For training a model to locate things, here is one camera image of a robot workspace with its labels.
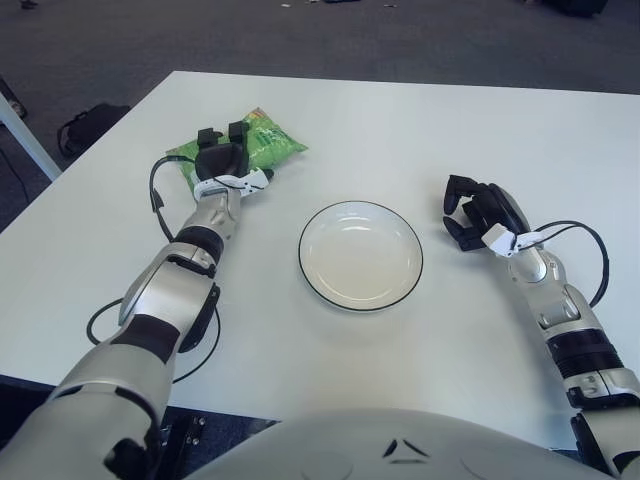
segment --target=silver arm segment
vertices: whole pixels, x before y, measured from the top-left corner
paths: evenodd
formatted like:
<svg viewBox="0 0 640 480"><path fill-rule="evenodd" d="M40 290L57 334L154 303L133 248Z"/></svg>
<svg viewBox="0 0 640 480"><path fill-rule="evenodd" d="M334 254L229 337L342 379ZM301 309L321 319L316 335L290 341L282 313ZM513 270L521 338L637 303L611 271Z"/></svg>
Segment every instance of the silver arm segment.
<svg viewBox="0 0 640 480"><path fill-rule="evenodd" d="M508 265L562 374L569 402L581 409L571 425L583 454L615 477L638 471L638 378L624 368L584 296L567 283L557 257L531 248L509 258Z"/></svg>
<svg viewBox="0 0 640 480"><path fill-rule="evenodd" d="M159 456L176 354L206 330L217 263L239 212L234 189L198 201L176 241L129 288L118 332L80 360L2 452L0 477L146 477Z"/></svg>

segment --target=robotic hand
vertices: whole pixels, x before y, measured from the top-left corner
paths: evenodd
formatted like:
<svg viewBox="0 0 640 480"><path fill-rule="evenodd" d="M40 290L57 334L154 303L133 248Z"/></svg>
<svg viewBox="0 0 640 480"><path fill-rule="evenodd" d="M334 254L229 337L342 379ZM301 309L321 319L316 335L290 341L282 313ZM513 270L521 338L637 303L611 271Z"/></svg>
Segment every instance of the robotic hand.
<svg viewBox="0 0 640 480"><path fill-rule="evenodd" d="M631 466L640 463L640 382L624 368L591 309L607 287L606 250L603 282L590 306L567 283L560 260L544 250L545 236L531 231L518 204L504 190L451 175L444 212L451 215L462 197L471 198L462 205L471 226L444 217L445 227L463 251L488 247L507 259L509 275L525 296L562 374L569 403L581 409L571 426L583 457L616 477L627 467L638 469L640 475L640 467ZM604 248L597 234L594 238Z"/></svg>

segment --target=floor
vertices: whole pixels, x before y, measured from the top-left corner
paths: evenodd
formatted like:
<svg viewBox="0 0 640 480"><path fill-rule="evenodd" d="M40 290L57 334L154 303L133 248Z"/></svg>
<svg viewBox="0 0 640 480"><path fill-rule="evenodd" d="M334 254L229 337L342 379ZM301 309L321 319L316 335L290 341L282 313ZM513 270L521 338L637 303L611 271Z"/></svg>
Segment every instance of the floor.
<svg viewBox="0 0 640 480"><path fill-rule="evenodd" d="M521 0L39 1L0 3L0 75L63 169L58 126L173 70L640 93L638 0L592 19ZM0 156L2 231L49 182L4 129L0 149L28 194ZM246 436L250 420L229 422Z"/></svg>

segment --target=black cable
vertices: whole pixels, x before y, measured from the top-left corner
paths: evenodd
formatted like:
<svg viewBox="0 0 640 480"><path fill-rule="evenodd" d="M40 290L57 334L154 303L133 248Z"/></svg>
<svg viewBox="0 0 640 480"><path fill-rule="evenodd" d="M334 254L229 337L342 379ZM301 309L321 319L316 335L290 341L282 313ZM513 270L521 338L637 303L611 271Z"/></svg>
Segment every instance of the black cable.
<svg viewBox="0 0 640 480"><path fill-rule="evenodd" d="M600 253L602 253L602 280L600 281L600 286L598 287L598 290L593 296L593 299L589 302L589 306L593 308L600 302L600 300L602 300L602 297L604 297L604 294L607 291L607 287L609 286L609 254L607 253L607 247L605 246L604 241L602 240L602 237L600 237L598 232L596 232L590 226L585 225L582 222L576 222L575 220L559 220L557 222L547 223L546 225L542 225L541 227L536 228L535 231L541 232L548 228L557 227L559 225L569 225L569 226L562 228L557 232L554 232L552 235L546 237L543 240L540 240L539 242L536 242L524 248L521 248L520 250L527 250L529 248L533 248L537 245L540 245L541 243L546 242L547 240L552 239L553 237L560 235L563 232L566 232L567 230L571 230L572 228L583 228L584 230L589 232L593 237L593 239L598 244L598 247L600 247Z"/></svg>
<svg viewBox="0 0 640 480"><path fill-rule="evenodd" d="M7 157L7 155L4 153L4 150L2 150L1 148L0 148L0 155L2 155L2 158L7 164L7 167L9 167L9 170L11 170L11 173L13 174L13 176L16 177L16 180L18 180L18 183L20 184L20 188L22 188L22 194L24 195L24 199L27 202L27 205L29 205L29 203L31 203L31 200L29 199L29 193L27 192L27 186L25 185L24 180L22 180L22 177L18 174L16 169L13 167L13 164L9 161L9 157Z"/></svg>
<svg viewBox="0 0 640 480"><path fill-rule="evenodd" d="M102 307L96 313L91 315L91 318L87 322L87 338L91 343L93 343L94 345L98 345L100 343L100 340L98 340L96 336L93 334L93 324L96 322L98 317L102 315L104 312L106 312L107 310L109 310L110 308L113 308L116 305L119 305L120 303L122 303L122 298L119 298L118 300L114 300L111 303L107 303L104 307Z"/></svg>
<svg viewBox="0 0 640 480"><path fill-rule="evenodd" d="M220 322L220 314L218 313L218 307L213 309L213 313L215 313L215 315L216 315L216 322L218 324L218 333L216 333L216 340L215 340L215 342L213 342L213 347L211 347L211 350L209 350L209 353L207 353L207 356L204 357L204 359L198 365L193 367L191 370L189 370L184 375L181 375L178 378L174 379L173 382L171 382L171 383L176 384L178 382L181 382L185 378L190 377L194 373L196 373L198 370L200 370L200 368L202 368L202 366L205 363L207 363L209 361L209 359L211 358L211 355L213 355L213 352L215 352L216 348L218 348L218 342L220 341L220 330L222 328L221 327L221 322Z"/></svg>
<svg viewBox="0 0 640 480"><path fill-rule="evenodd" d="M162 229L162 233L165 234L165 236L167 237L167 240L169 240L170 242L173 242L173 235L171 234L171 231L169 230L167 223L164 221L164 217L162 216L162 213L160 213L160 209L164 207L164 204L162 203L162 198L160 198L160 194L153 186L153 182L155 180L155 176L156 176L156 172L158 171L158 168L160 168L165 163L169 163L169 162L186 162L186 163L193 163L193 164L195 164L195 162L191 160L189 157L185 157L184 155L167 155L166 157L161 158L160 160L158 160L156 163L153 164L153 167L151 167L151 173L149 174L149 198L151 199L151 209L153 210L153 213L155 213L156 216L158 217L158 223L160 223L160 228Z"/></svg>
<svg viewBox="0 0 640 480"><path fill-rule="evenodd" d="M120 303L122 303L122 298L119 298L117 300L114 300L111 303L108 303L104 307L100 308L96 313L91 315L91 318L87 322L87 329L86 329L87 338L89 339L89 341L91 343L93 343L94 345L98 345L100 343L100 340L98 340L96 338L96 336L93 334L93 324L95 323L97 318L100 315L102 315L104 312L109 310L110 308L113 308L113 307L115 307L116 305L118 305ZM180 375L178 378L174 379L171 383L176 384L178 382L181 382L185 378L190 377L194 373L196 373L198 370L200 370L203 367L203 365L205 363L207 363L209 361L209 359L211 358L213 353L216 351L216 348L218 348L218 343L220 342L220 331L222 330L222 322L220 321L220 313L218 313L218 307L214 308L213 312L214 312L214 314L216 316L216 323L217 323L217 326L218 326L218 332L216 333L216 339L213 342L213 346L211 347L211 350L209 350L209 353L207 353L207 356L204 357L204 359L198 365L193 367L191 370L189 370L184 375Z"/></svg>

